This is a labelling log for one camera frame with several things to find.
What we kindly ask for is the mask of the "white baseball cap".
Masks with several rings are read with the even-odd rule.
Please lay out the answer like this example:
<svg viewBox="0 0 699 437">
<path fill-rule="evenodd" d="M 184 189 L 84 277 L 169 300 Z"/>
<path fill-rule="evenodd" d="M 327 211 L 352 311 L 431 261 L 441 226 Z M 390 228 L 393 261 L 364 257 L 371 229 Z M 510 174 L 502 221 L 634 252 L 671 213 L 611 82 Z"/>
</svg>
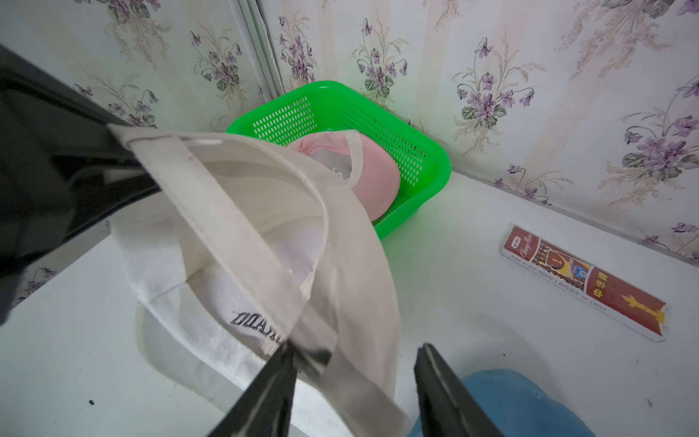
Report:
<svg viewBox="0 0 699 437">
<path fill-rule="evenodd" d="M 309 436 L 404 436 L 397 294 L 366 210 L 338 176 L 269 142 L 109 126 L 159 193 L 111 229 L 140 302 L 199 360 L 249 388 L 300 352 L 291 422 Z"/>
</svg>

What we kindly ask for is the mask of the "light blue baseball cap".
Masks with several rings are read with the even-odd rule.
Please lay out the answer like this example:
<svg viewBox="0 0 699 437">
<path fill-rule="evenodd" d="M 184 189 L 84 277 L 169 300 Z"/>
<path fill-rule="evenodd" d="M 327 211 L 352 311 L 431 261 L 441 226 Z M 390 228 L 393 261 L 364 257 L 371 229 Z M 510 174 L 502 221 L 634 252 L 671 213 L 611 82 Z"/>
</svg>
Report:
<svg viewBox="0 0 699 437">
<path fill-rule="evenodd" d="M 451 428 L 419 418 L 411 436 L 593 436 L 595 433 L 569 408 L 517 371 L 477 371 L 460 379 L 488 425 L 466 422 Z"/>
</svg>

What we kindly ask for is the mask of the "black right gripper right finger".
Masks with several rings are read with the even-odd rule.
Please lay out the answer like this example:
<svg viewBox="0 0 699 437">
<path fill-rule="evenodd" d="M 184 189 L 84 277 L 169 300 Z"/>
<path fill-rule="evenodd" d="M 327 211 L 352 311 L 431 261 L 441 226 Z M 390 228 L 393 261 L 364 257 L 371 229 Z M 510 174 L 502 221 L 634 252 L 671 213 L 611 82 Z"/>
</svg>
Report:
<svg viewBox="0 0 699 437">
<path fill-rule="evenodd" d="M 503 437 L 432 344 L 418 349 L 414 374 L 424 436 Z"/>
</svg>

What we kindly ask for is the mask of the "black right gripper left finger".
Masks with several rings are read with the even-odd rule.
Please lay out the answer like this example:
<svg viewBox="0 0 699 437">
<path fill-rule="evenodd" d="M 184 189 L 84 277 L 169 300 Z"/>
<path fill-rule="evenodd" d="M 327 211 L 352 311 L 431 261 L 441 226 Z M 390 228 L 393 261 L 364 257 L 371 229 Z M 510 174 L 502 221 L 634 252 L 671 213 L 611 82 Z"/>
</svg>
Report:
<svg viewBox="0 0 699 437">
<path fill-rule="evenodd" d="M 298 375 L 295 354 L 288 342 L 280 345 L 209 436 L 288 436 Z"/>
</svg>

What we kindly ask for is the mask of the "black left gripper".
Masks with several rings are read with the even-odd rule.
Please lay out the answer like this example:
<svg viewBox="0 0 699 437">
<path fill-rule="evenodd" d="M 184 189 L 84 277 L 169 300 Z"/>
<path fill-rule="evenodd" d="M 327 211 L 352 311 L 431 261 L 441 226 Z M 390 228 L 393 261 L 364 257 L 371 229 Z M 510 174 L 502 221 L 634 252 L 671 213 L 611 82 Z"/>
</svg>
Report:
<svg viewBox="0 0 699 437">
<path fill-rule="evenodd" d="M 158 192 L 109 126 L 124 120 L 1 49 L 1 319 L 25 270 Z"/>
</svg>

